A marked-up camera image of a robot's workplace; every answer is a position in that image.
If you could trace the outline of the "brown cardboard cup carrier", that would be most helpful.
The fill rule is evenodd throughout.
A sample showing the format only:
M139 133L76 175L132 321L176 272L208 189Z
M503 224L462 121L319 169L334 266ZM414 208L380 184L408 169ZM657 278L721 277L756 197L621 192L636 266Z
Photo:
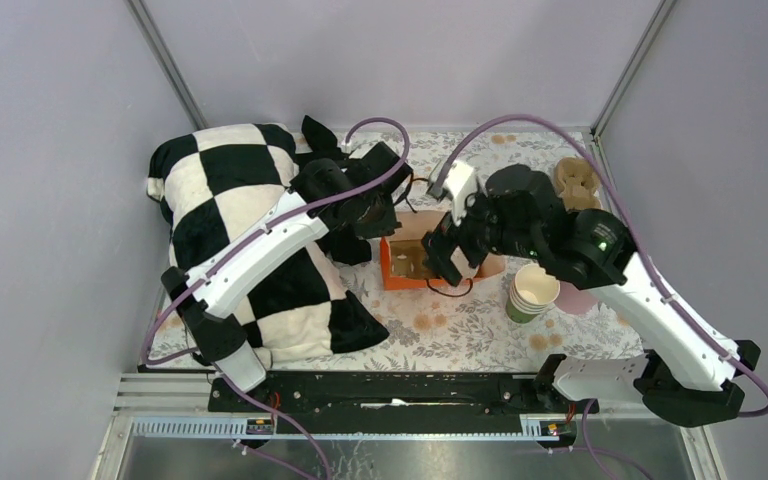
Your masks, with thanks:
M399 240L389 243L392 276L416 280L431 279L434 272L425 264L427 255L420 240Z

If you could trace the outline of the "orange paper bag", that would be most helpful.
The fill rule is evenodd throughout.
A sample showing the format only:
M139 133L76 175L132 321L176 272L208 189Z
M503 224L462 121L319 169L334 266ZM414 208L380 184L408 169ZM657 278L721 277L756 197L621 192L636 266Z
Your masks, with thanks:
M380 270L387 291L426 289L438 295L458 298L470 293L476 283L498 276L506 269L503 257L488 255L457 287L434 274L424 264L426 252L421 244L425 233L432 231L443 218L442 211L401 211L396 214L401 226L380 240Z

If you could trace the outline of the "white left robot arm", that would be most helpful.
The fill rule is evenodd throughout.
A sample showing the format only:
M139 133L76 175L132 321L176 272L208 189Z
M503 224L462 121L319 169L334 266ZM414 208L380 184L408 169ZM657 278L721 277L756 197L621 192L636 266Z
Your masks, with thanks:
M408 175L406 154L384 143L360 159L308 162L253 227L201 264L163 273L171 304L158 318L177 313L232 398L245 410L261 409L270 397L267 369L235 309L275 269L332 230L350 227L361 238L394 232L391 196Z

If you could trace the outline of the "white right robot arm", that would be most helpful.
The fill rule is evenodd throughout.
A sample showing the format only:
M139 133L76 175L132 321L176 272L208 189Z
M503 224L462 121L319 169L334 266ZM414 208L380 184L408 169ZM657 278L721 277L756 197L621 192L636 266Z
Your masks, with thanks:
M486 181L462 162L440 166L428 193L451 203L422 240L427 267L448 284L492 254L532 259L613 309L644 341L644 352L627 359L549 356L533 381L543 410L596 399L638 403L682 427L738 417L745 395L735 378L755 369L758 345L717 334L651 269L616 216L567 209L550 177L522 164Z

